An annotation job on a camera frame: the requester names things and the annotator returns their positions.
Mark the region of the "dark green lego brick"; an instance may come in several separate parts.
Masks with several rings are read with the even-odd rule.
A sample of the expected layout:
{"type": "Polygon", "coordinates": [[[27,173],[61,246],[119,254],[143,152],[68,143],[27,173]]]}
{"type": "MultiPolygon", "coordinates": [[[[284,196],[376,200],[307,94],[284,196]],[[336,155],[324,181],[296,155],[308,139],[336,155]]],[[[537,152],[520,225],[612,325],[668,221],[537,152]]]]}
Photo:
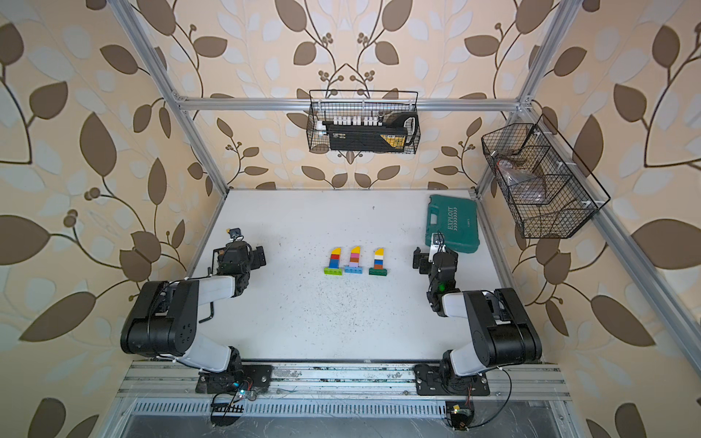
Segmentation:
{"type": "Polygon", "coordinates": [[[370,276],[379,276],[379,277],[386,277],[388,275],[388,270],[387,269],[379,269],[379,268],[370,268],[369,269],[369,275],[370,276]]]}

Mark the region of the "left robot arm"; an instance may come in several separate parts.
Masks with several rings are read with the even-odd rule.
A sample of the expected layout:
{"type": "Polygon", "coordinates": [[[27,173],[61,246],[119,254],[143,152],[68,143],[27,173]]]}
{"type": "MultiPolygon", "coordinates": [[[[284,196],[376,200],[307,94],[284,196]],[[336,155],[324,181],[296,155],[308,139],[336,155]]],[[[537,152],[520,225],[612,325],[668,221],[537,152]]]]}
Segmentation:
{"type": "Polygon", "coordinates": [[[145,283],[122,327],[122,351],[170,359],[202,372],[238,373],[239,351],[199,332],[199,326],[212,319],[201,319],[199,308],[213,310],[217,301],[242,295],[251,272],[266,264],[264,248],[238,239],[213,252],[208,276],[145,283]]]}

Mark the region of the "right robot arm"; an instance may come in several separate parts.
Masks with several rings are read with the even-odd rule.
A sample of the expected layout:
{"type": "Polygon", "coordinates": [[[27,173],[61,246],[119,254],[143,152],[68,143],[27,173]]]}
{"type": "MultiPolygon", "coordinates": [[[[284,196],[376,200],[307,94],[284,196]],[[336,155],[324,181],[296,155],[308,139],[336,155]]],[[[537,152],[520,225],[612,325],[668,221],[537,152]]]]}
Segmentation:
{"type": "Polygon", "coordinates": [[[542,343],[512,288],[461,290],[456,284],[458,253],[442,247],[416,248],[413,268],[428,277],[427,300],[441,318],[468,323],[467,344],[444,353],[443,380],[476,376],[494,368],[535,363],[542,343]]]}

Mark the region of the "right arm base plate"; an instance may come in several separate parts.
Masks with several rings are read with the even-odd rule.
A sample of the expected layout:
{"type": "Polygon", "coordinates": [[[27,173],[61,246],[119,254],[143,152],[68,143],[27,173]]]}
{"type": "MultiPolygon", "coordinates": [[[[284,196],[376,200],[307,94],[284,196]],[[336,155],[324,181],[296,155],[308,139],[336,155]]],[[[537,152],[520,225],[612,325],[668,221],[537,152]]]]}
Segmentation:
{"type": "Polygon", "coordinates": [[[442,372],[438,366],[417,364],[414,366],[416,392],[419,396],[489,396],[486,376],[460,377],[442,372]]]}

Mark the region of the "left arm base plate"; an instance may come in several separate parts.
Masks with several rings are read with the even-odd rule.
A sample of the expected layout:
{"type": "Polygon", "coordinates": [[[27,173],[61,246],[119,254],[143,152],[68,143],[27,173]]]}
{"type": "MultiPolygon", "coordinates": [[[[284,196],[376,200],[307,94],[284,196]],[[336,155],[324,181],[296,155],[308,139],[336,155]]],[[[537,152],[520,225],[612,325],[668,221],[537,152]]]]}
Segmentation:
{"type": "Polygon", "coordinates": [[[234,392],[266,392],[271,383],[273,367],[270,365],[243,365],[229,372],[200,372],[195,392],[218,394],[234,392]]]}

